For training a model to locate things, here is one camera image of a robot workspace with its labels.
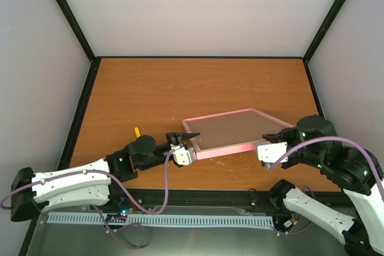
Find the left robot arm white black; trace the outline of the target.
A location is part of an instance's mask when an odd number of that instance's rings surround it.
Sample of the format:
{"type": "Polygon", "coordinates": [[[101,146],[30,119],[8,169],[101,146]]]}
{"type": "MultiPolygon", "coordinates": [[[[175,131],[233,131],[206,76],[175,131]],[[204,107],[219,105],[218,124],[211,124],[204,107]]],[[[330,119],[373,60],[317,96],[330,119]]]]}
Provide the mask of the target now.
{"type": "Polygon", "coordinates": [[[196,153],[186,142],[197,136],[197,132],[168,132],[166,143],[157,144],[150,135],[141,135],[123,149],[89,164],[52,172],[22,168],[11,184],[10,206],[2,204],[1,208],[10,211],[13,222],[71,206],[106,204],[119,209],[125,195],[113,185],[122,186],[137,178],[138,171],[168,165],[169,160],[178,167],[192,164],[196,153]]]}

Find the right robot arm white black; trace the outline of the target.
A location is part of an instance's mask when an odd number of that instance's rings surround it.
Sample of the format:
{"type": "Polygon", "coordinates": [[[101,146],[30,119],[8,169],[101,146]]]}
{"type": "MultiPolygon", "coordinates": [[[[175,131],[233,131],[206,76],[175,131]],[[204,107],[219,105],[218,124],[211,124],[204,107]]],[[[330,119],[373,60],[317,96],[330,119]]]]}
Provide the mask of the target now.
{"type": "Polygon", "coordinates": [[[268,170],[297,164],[318,169],[348,196],[357,216],[331,209],[284,179],[269,190],[274,209],[307,218],[333,235],[348,255],[383,255],[383,169],[371,152],[339,137],[334,125],[319,115],[262,137],[267,144],[258,146],[257,154],[268,170]]]}

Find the yellow handled screwdriver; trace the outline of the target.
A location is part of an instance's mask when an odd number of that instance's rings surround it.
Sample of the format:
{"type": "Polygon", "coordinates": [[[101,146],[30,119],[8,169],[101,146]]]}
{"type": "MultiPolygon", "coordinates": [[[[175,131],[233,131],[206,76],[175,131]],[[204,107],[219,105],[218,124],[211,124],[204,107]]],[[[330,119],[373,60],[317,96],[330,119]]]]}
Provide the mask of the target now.
{"type": "Polygon", "coordinates": [[[141,136],[140,129],[138,127],[134,128],[134,133],[135,133],[136,138],[139,138],[141,136]]]}

